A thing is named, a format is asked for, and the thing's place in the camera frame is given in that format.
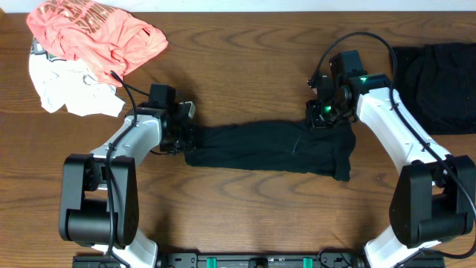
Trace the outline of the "black t-shirt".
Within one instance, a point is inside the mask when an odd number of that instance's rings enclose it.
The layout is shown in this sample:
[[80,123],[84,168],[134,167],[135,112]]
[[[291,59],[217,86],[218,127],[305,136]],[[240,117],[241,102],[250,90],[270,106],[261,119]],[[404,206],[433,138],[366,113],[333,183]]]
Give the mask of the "black t-shirt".
[[184,154],[190,166],[313,173],[344,182],[356,145],[348,123],[311,130],[304,121],[200,127],[197,138],[196,149]]

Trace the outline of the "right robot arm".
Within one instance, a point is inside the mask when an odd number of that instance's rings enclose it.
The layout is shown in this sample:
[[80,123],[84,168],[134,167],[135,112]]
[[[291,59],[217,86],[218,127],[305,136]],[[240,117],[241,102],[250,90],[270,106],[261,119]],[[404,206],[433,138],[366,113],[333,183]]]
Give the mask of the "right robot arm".
[[351,120],[369,127],[393,161],[399,179],[390,225],[367,242],[356,267],[409,267],[447,258],[435,246],[469,234],[475,224],[475,163],[453,156],[418,124],[387,75],[368,74],[359,53],[330,59],[331,75],[308,80],[316,99],[306,104],[314,130]]

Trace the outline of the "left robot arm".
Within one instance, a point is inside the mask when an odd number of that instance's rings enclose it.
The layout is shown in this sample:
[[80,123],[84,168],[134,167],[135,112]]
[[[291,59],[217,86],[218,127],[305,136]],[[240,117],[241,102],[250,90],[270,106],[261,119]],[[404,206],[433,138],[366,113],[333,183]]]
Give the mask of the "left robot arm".
[[121,128],[88,154],[63,164],[59,234],[99,251],[74,257],[73,267],[161,267],[158,244],[138,228],[136,171],[149,153],[176,154],[196,146],[196,107],[171,86],[153,84]]

